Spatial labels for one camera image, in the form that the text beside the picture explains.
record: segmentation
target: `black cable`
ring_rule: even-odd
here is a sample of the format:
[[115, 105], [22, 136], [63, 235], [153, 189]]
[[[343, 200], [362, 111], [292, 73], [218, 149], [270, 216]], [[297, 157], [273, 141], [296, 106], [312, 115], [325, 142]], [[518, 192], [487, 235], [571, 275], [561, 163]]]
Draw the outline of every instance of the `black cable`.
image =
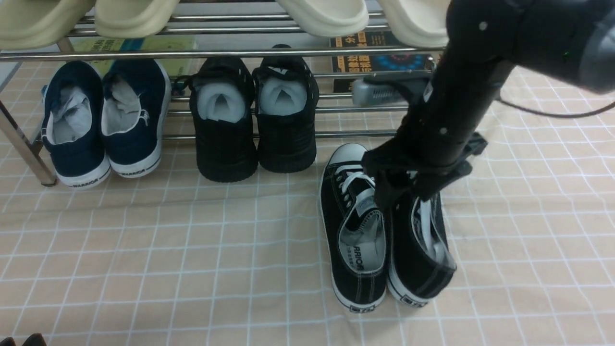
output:
[[578, 113], [578, 114], [553, 114], [553, 113], [545, 113], [543, 111], [538, 111], [538, 110], [533, 110], [530, 108], [525, 108], [523, 106], [519, 106], [516, 105], [514, 103], [510, 103], [508, 101], [505, 101], [502, 99], [502, 97], [500, 95], [496, 96], [495, 101], [498, 101], [499, 103], [506, 105], [508, 107], [512, 107], [514, 109], [520, 110], [520, 111], [525, 111], [531, 114], [536, 114], [536, 115], [541, 115], [541, 116], [548, 116], [550, 118], [557, 118], [557, 119], [578, 119], [578, 118], [586, 118], [588, 116], [594, 116], [594, 115], [598, 115], [600, 113], [604, 113], [606, 111], [612, 110], [613, 108], [615, 108], [615, 102], [604, 106], [600, 109], [597, 110], [593, 110], [593, 111], [589, 111], [586, 113]]

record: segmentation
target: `black sneaker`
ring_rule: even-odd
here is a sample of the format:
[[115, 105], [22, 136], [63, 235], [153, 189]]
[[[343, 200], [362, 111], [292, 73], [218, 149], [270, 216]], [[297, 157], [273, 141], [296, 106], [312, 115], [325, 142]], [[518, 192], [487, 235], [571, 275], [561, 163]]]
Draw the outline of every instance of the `black sneaker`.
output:
[[408, 193], [398, 202], [387, 285], [397, 300], [423, 307], [450, 283], [457, 265], [448, 251], [440, 194], [421, 202]]
[[191, 91], [196, 162], [214, 182], [247, 179], [258, 167], [252, 114], [254, 81], [240, 58], [208, 58], [195, 75], [180, 78]]
[[314, 115], [319, 98], [308, 65], [301, 57], [266, 57], [252, 76], [261, 166], [276, 173], [308, 168], [316, 158]]
[[331, 156], [320, 185], [333, 291], [351, 312], [370, 312], [386, 293], [388, 239], [374, 181], [363, 173], [366, 149], [348, 143]]

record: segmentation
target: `navy blue sneaker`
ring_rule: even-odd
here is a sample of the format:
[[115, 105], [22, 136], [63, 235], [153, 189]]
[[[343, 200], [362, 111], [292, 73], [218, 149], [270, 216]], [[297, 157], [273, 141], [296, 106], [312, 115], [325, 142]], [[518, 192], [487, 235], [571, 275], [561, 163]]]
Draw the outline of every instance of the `navy blue sneaker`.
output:
[[162, 128], [171, 82], [153, 59], [118, 60], [103, 78], [100, 132], [111, 167], [126, 178], [155, 170], [162, 156]]
[[71, 188], [94, 187], [111, 172], [98, 136], [102, 101], [100, 75], [85, 62], [63, 65], [45, 90], [42, 141], [58, 178]]

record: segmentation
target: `white slipper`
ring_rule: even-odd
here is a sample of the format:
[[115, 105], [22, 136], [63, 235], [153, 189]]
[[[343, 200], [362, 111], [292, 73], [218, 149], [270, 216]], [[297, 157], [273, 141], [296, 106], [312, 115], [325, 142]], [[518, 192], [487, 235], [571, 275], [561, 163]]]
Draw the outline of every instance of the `white slipper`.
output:
[[98, 0], [96, 32], [109, 38], [144, 38], [169, 22], [180, 0]]
[[0, 49], [47, 47], [66, 36], [95, 0], [4, 0], [0, 2]]
[[378, 3], [400, 42], [425, 48], [448, 43], [446, 10], [450, 0], [378, 0]]
[[358, 33], [370, 18], [364, 0], [276, 0], [307, 33], [334, 38]]

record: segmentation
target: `grid pattern cloth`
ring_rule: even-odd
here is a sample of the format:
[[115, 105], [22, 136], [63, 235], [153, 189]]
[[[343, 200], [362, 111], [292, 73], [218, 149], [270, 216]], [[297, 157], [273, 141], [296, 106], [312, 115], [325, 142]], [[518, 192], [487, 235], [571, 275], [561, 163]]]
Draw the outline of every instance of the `grid pattern cloth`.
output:
[[[329, 58], [308, 61], [331, 72]], [[24, 63], [0, 94], [27, 134], [57, 66]], [[502, 96], [558, 113], [613, 100], [520, 69]], [[402, 116], [317, 115], [316, 128], [395, 129]], [[494, 104], [479, 130], [488, 148], [443, 191], [459, 265], [450, 286], [420, 310], [389, 296], [360, 316], [331, 288], [319, 179], [341, 144], [384, 139], [319, 140], [308, 170], [259, 168], [232, 184], [200, 176], [193, 143], [165, 142], [152, 174], [73, 192], [42, 187], [0, 134], [0, 336], [41, 332], [58, 346], [615, 344], [615, 115], [553, 120]], [[165, 131], [192, 134], [191, 118], [167, 118]]]

